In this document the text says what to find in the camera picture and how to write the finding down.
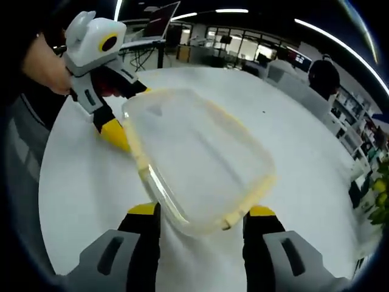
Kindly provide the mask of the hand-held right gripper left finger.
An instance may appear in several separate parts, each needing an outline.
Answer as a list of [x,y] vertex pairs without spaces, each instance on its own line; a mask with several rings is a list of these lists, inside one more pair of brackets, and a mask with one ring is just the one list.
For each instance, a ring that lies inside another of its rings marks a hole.
[[160,259],[159,203],[139,204],[86,247],[71,271],[72,291],[155,291]]

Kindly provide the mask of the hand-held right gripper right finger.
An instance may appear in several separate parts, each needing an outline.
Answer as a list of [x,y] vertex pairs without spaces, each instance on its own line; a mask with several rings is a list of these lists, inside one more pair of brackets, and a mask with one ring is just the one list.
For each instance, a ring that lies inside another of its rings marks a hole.
[[334,277],[322,254],[275,213],[254,206],[243,219],[247,291],[346,291],[349,279]]

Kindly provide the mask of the person's left hand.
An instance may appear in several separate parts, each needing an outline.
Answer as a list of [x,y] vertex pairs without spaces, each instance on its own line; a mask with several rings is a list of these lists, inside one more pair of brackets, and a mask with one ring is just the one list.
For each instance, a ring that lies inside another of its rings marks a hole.
[[65,96],[71,90],[71,75],[64,60],[55,55],[43,34],[39,34],[29,46],[22,61],[22,72],[33,81]]

